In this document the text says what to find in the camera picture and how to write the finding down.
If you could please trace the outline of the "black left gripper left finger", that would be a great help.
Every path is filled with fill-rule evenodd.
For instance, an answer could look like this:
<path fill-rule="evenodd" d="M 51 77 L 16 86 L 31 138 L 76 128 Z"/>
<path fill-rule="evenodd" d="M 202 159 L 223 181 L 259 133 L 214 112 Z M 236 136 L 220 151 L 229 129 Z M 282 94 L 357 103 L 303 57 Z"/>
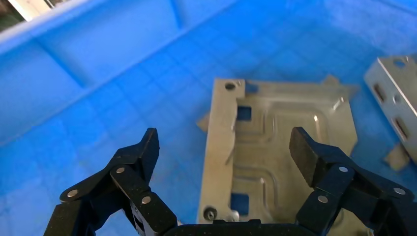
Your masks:
<path fill-rule="evenodd" d="M 44 235 L 94 236 L 120 210 L 138 235 L 167 235 L 177 218 L 149 186 L 159 150 L 156 128 L 118 149 L 102 170 L 62 192 Z"/>

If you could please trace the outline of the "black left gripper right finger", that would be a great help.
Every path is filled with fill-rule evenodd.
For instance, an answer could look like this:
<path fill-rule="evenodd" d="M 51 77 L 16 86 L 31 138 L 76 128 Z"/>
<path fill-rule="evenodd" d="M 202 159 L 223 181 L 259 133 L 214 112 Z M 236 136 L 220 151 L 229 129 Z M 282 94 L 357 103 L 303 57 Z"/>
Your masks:
<path fill-rule="evenodd" d="M 414 236 L 417 204 L 406 187 L 358 166 L 340 148 L 318 143 L 302 128 L 291 131 L 290 155 L 313 188 L 296 222 L 327 234 L 345 209 L 377 236 Z"/>

